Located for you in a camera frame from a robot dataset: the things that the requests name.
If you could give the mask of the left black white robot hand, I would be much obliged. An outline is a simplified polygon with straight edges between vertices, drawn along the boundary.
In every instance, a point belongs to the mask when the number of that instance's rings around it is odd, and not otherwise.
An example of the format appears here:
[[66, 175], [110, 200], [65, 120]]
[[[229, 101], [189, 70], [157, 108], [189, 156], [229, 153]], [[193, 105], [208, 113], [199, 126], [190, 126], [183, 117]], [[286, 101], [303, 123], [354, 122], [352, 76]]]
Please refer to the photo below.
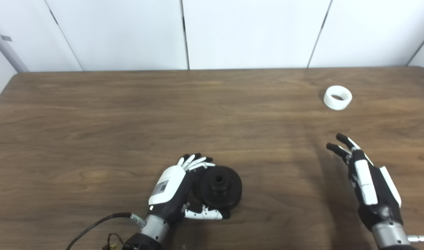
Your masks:
[[231, 214], [226, 209], [188, 201], [194, 180], [215, 166], [213, 158], [202, 156], [200, 153], [183, 155], [175, 165], [163, 171], [150, 195], [147, 215], [159, 217], [171, 226], [184, 218], [229, 219]]

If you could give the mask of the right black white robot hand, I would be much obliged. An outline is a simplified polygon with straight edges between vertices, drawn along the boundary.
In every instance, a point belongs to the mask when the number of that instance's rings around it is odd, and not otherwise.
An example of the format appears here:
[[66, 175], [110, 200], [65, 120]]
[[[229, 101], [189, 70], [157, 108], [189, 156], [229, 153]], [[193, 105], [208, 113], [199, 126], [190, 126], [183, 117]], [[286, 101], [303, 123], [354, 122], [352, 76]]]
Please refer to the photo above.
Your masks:
[[347, 177], [358, 200], [358, 215], [369, 231], [379, 223], [403, 225], [402, 198], [385, 166], [375, 166], [361, 147], [348, 136], [337, 133], [336, 139], [347, 146], [328, 143], [326, 148], [347, 166]]

